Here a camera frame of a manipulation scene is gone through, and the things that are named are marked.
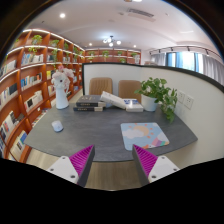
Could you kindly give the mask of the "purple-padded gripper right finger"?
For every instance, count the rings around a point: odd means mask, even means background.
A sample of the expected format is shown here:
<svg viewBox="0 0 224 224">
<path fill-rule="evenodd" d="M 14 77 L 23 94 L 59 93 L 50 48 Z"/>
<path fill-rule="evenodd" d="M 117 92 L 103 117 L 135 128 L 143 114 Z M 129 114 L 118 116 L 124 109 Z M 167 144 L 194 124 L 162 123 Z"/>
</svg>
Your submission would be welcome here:
<svg viewBox="0 0 224 224">
<path fill-rule="evenodd" d="M 133 145 L 132 155 L 143 186 L 179 171 L 166 156 L 156 156 L 140 146 Z"/>
</svg>

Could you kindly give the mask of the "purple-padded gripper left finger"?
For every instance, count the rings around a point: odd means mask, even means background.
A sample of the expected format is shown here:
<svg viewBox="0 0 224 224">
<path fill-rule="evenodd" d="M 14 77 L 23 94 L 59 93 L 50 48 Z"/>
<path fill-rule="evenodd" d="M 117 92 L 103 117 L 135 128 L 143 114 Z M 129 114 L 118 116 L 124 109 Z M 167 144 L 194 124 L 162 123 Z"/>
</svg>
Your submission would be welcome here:
<svg viewBox="0 0 224 224">
<path fill-rule="evenodd" d="M 90 145 L 70 157 L 61 156 L 47 171 L 81 187 L 86 185 L 95 147 Z"/>
</svg>

